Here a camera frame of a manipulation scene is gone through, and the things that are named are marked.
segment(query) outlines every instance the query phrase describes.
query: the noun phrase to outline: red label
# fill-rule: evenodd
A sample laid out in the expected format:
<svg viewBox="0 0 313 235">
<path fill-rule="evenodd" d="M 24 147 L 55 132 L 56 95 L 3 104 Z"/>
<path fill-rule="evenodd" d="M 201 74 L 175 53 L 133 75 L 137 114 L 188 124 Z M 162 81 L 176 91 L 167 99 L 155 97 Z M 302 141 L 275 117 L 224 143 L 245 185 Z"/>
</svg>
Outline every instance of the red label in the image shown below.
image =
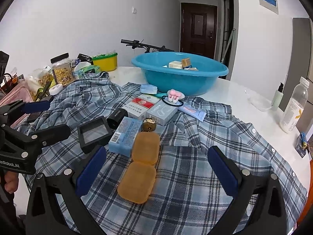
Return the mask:
<svg viewBox="0 0 313 235">
<path fill-rule="evenodd" d="M 154 105 L 154 103 L 149 102 L 149 101 L 147 101 L 147 100 L 145 100 L 145 99 L 138 98 L 138 97 L 135 98 L 134 100 L 132 100 L 131 102 L 137 103 L 137 104 L 139 104 L 140 106 L 143 106 L 143 107 L 145 107 L 145 108 L 147 108 L 147 109 L 150 109 L 150 108 Z"/>
</svg>

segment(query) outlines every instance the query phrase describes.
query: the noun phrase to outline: barcode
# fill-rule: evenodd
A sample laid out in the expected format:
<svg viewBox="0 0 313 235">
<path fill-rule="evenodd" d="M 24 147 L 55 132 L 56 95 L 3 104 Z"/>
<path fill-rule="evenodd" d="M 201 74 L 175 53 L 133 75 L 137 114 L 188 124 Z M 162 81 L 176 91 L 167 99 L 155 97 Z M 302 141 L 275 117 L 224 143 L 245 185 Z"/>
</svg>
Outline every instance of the barcode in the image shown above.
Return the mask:
<svg viewBox="0 0 313 235">
<path fill-rule="evenodd" d="M 160 119 L 159 119 L 159 118 L 154 117 L 154 116 L 152 116 L 152 115 L 149 115 L 149 116 L 150 116 L 150 118 L 151 118 L 152 120 L 154 120 L 155 122 L 160 123 Z"/>
<path fill-rule="evenodd" d="M 112 142 L 117 142 L 118 138 L 120 137 L 120 133 L 116 132 L 114 133 L 113 137 L 111 138 Z"/>
</svg>

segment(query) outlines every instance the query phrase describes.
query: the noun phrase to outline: white bottle cap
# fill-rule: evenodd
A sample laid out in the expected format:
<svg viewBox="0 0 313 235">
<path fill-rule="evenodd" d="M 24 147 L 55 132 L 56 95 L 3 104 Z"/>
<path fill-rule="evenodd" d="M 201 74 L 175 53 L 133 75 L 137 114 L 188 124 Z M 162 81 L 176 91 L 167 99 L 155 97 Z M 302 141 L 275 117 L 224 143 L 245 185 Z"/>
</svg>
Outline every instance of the white bottle cap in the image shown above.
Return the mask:
<svg viewBox="0 0 313 235">
<path fill-rule="evenodd" d="M 49 89 L 49 93 L 50 93 L 52 96 L 55 96 L 55 95 L 57 95 L 59 92 L 61 92 L 62 89 L 63 89 L 63 85 L 62 85 L 62 84 L 57 84 L 57 85 L 55 85 L 55 86 L 53 86 L 53 87 L 51 87 L 51 88 Z"/>
<path fill-rule="evenodd" d="M 303 84 L 306 88 L 309 88 L 310 82 L 306 80 L 304 77 L 301 77 L 300 83 Z"/>
</svg>

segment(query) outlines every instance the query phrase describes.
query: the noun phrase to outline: brown door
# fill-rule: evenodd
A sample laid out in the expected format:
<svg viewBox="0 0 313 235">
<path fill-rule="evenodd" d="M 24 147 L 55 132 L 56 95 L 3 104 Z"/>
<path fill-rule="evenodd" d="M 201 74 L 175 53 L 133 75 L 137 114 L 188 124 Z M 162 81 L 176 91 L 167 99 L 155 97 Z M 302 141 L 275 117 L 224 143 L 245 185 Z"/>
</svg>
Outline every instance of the brown door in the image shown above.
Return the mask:
<svg viewBox="0 0 313 235">
<path fill-rule="evenodd" d="M 214 59 L 217 7 L 182 3 L 180 51 Z"/>
</svg>

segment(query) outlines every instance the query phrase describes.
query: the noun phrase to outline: gray box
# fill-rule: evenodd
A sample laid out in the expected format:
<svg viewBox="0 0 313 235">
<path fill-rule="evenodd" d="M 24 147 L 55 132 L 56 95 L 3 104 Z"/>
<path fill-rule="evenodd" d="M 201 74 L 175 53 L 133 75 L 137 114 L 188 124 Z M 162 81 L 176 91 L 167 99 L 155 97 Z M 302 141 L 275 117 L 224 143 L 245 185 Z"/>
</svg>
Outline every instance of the gray box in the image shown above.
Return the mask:
<svg viewBox="0 0 313 235">
<path fill-rule="evenodd" d="M 178 111 L 178 107 L 167 105 L 162 100 L 147 111 L 147 118 L 153 119 L 160 125 L 165 125 Z"/>
</svg>

